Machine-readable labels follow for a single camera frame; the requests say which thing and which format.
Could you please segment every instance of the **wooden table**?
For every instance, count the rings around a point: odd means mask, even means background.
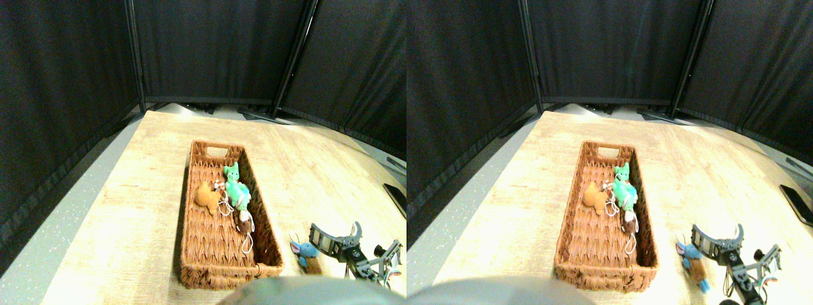
[[[406,244],[406,220],[382,187],[400,184],[346,136],[151,111],[90,208],[44,303],[214,303],[231,293],[187,290],[179,282],[179,215],[192,140],[246,147],[283,248],[282,276],[301,274],[288,232],[307,240],[311,223],[345,236],[357,220],[369,257],[376,245]],[[327,275],[344,277],[344,264],[325,255],[320,262]],[[393,290],[405,294],[404,277],[393,278]]]
[[[813,230],[793,213],[779,189],[801,188],[750,139],[724,129],[653,124],[545,112],[502,172],[434,283],[467,277],[555,277],[554,253],[576,161],[584,140],[637,148],[658,247],[660,269],[643,293],[583,293],[596,303],[709,303],[725,299],[725,268],[704,259],[711,290],[687,281],[676,234],[697,224],[714,238],[744,227],[742,258],[782,249],[784,271],[768,288],[773,304],[813,299]],[[738,296],[732,296],[740,302]]]

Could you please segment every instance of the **speckled floor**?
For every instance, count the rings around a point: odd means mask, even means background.
[[[607,115],[600,111],[589,110],[575,104],[567,105],[556,112],[574,115],[591,115],[611,117],[621,120],[641,120],[643,117],[636,113],[635,107],[622,107]],[[653,120],[651,122],[670,124],[668,122]],[[459,175],[471,176],[463,188],[451,199],[449,204],[441,211],[435,220],[426,228],[420,238],[415,241],[407,255],[407,264],[410,272],[407,274],[406,292],[413,294],[432,285],[441,266],[445,263],[449,253],[454,248],[468,221],[472,218],[480,203],[485,199],[493,184],[497,181],[502,170],[511,161],[525,138],[536,126],[536,121],[525,125],[522,129],[505,139],[496,139],[483,149]],[[702,120],[691,120],[690,123],[700,126],[715,127]],[[813,181],[805,178],[801,172],[785,162],[787,155],[771,147],[757,143],[765,153],[777,162],[808,194],[813,194]],[[811,167],[803,165],[808,171]]]
[[[237,106],[225,105],[219,107],[214,115],[210,115],[204,111],[190,110],[170,104],[160,108],[159,111],[226,120],[245,120],[242,114],[237,113],[237,109]],[[305,120],[292,121],[300,125],[323,128]],[[264,120],[254,120],[254,122],[273,124]],[[0,278],[0,303],[30,304],[42,301],[82,220],[85,219],[90,206],[96,200],[99,191],[140,123],[140,120],[135,121],[116,135],[103,139],[56,187],[58,190],[55,192],[62,189],[67,193]],[[386,153],[362,142],[358,143],[372,158],[384,164],[398,181],[403,185],[407,184],[406,176],[386,161]]]

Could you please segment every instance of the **black curtain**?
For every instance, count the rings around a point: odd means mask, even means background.
[[[666,106],[700,0],[528,0],[543,102]]]
[[[124,2],[0,2],[0,15],[5,272],[53,210],[43,198],[137,95]]]
[[[273,104],[305,2],[136,0],[147,100]]]
[[[282,110],[404,159],[404,1],[319,1]]]
[[[516,1],[410,2],[407,246],[444,203],[426,204],[536,101]]]
[[[813,2],[715,1],[679,108],[813,163]]]

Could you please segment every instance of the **wicker basket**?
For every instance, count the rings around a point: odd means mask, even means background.
[[[215,157],[207,153],[209,147],[224,148],[228,152],[223,157]],[[240,166],[240,182],[246,184],[251,192],[248,210],[254,217],[255,230],[251,234],[254,246],[247,255],[240,251],[246,236],[236,229],[233,218],[237,217],[237,213],[212,215],[205,207],[194,202],[195,190],[202,181],[212,184],[216,180],[225,181],[223,166],[234,164],[235,161]],[[263,196],[243,146],[192,142],[186,185],[184,236],[180,253],[180,281],[186,288],[234,289],[252,279],[275,277],[282,272],[285,264],[280,245],[274,238]]]
[[[617,157],[606,157],[598,148],[618,150]],[[581,203],[587,185],[615,179],[615,166],[629,162],[629,182],[638,190],[634,211],[638,217],[637,246],[631,255],[624,252],[629,234],[621,231],[621,215],[597,216],[592,207]],[[635,148],[585,141],[567,200],[562,231],[559,233],[554,268],[556,276],[588,290],[644,291],[658,271],[658,251],[650,223],[646,192],[641,181]]]

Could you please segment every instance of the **cell phone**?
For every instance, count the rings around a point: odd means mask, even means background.
[[[406,218],[407,213],[404,211],[404,205],[407,204],[407,197],[404,196],[404,193],[402,193],[397,187],[388,185],[386,183],[384,183],[384,190],[387,190],[387,194],[389,194],[389,197],[393,199],[395,206],[398,207],[399,211],[401,211],[401,215]]]
[[[799,218],[799,221],[813,227],[813,211],[802,201],[802,196],[799,196],[796,190],[788,186],[779,185],[779,188],[782,189],[782,193],[785,193],[785,197],[788,199],[790,207],[796,212],[796,217]]]

